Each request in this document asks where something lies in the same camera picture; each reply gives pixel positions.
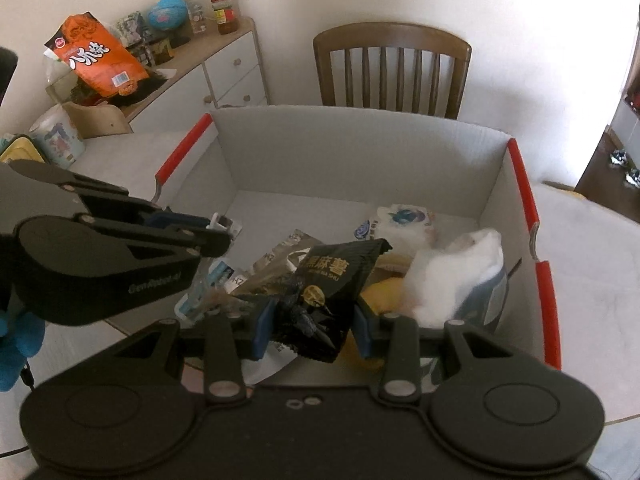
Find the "blue gloved left hand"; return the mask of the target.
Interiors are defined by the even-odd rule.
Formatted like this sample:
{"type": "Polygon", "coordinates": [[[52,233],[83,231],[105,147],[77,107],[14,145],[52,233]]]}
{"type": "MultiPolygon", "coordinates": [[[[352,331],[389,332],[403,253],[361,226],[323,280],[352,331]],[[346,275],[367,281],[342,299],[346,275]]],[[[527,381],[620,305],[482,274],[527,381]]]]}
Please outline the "blue gloved left hand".
{"type": "Polygon", "coordinates": [[[10,391],[27,361],[41,349],[46,322],[30,312],[15,292],[1,308],[1,391],[10,391]]]}

